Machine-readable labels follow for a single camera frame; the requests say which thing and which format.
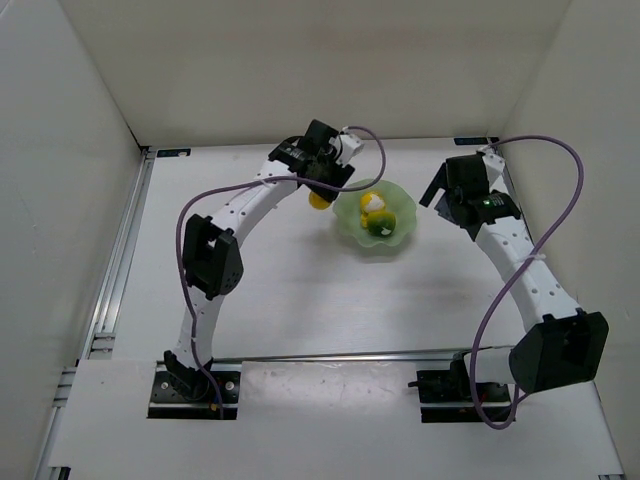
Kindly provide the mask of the yellow fake pear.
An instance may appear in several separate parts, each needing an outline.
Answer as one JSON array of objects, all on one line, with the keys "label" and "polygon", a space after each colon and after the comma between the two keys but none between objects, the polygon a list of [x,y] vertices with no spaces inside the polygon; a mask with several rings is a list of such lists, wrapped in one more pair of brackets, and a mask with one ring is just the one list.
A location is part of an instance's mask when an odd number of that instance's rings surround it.
[{"label": "yellow fake pear", "polygon": [[331,202],[325,200],[322,196],[314,191],[310,191],[308,195],[309,205],[316,210],[326,210],[331,206]]}]

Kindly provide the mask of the peeled fake lemon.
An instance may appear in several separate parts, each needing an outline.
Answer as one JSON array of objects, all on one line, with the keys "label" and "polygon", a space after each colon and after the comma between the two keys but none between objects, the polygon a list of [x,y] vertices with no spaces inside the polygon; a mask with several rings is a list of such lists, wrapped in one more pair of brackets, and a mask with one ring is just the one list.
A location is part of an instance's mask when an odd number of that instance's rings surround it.
[{"label": "peeled fake lemon", "polygon": [[360,223],[363,228],[367,227],[368,216],[371,213],[384,211],[386,202],[384,198],[375,191],[365,193],[360,197]]}]

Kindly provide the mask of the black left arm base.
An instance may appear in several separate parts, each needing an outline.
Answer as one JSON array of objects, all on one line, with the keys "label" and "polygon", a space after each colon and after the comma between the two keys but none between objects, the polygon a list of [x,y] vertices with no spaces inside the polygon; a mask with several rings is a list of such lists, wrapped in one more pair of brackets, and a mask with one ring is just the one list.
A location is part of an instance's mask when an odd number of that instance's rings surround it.
[{"label": "black left arm base", "polygon": [[201,373],[195,375],[195,387],[181,382],[163,363],[154,372],[147,408],[149,419],[232,421],[237,419],[241,387],[240,364],[213,364],[213,384]]}]

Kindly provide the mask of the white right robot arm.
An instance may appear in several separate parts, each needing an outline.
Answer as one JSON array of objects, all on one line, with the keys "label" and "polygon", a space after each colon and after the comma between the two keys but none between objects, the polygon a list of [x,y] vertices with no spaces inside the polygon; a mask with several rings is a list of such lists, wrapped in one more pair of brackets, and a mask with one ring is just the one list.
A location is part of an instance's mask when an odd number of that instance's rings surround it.
[{"label": "white right robot arm", "polygon": [[493,187],[503,169],[495,154],[450,157],[420,199],[465,230],[491,260],[525,331],[514,346],[483,348],[475,341],[454,366],[471,381],[511,384],[526,394],[590,382],[609,325],[601,313],[585,311],[535,252],[516,203]]}]

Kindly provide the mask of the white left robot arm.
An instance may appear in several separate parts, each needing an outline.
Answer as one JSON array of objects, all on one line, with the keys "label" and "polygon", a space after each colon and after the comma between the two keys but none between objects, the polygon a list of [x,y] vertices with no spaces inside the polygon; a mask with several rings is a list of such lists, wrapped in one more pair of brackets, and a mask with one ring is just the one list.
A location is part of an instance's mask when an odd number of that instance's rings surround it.
[{"label": "white left robot arm", "polygon": [[303,184],[333,202],[354,173],[350,160],[363,147],[358,136],[314,120],[303,136],[276,146],[249,185],[216,213],[181,216],[186,222],[180,254],[186,311],[176,346],[164,353],[180,394],[196,399],[211,385],[202,370],[213,359],[213,333],[224,297],[243,276],[240,247],[248,234]]}]

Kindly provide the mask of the green yellow fake mango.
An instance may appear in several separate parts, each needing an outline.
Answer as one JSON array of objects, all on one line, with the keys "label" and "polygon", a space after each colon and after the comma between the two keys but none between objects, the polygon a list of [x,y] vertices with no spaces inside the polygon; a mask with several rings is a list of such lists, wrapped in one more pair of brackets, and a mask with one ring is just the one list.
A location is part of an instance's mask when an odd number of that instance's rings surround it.
[{"label": "green yellow fake mango", "polygon": [[391,236],[396,229],[396,215],[391,211],[378,211],[368,216],[367,232],[376,237]]}]

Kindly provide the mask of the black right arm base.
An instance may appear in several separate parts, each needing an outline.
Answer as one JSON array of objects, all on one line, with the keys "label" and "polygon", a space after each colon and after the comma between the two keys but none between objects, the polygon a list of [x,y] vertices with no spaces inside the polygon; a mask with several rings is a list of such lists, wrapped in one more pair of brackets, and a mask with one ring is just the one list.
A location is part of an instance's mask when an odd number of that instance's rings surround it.
[{"label": "black right arm base", "polygon": [[[409,382],[408,387],[417,390],[422,423],[483,423],[472,400],[467,367],[461,353],[455,354],[446,368],[418,370],[416,379]],[[477,383],[475,389],[488,419],[493,423],[504,423],[512,403],[508,386],[484,382]]]}]

